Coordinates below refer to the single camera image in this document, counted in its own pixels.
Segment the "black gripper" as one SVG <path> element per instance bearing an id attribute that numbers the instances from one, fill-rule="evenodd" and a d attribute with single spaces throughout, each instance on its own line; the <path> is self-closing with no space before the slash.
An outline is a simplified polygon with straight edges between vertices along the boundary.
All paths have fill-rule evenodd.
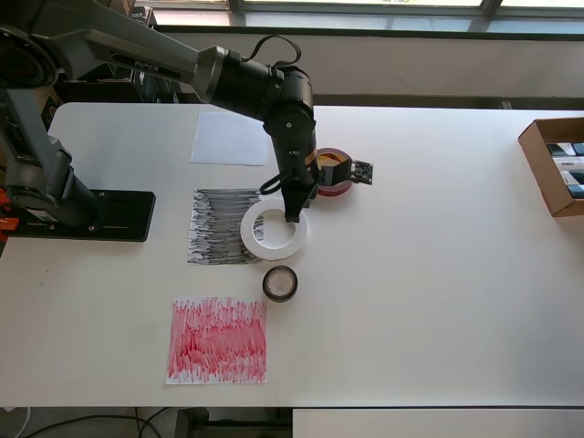
<path id="1" fill-rule="evenodd" d="M 282 178 L 281 193 L 285 205 L 285 219 L 298 223 L 304 209 L 308 209 L 318 194 L 319 168 L 315 163 L 291 169 Z"/>

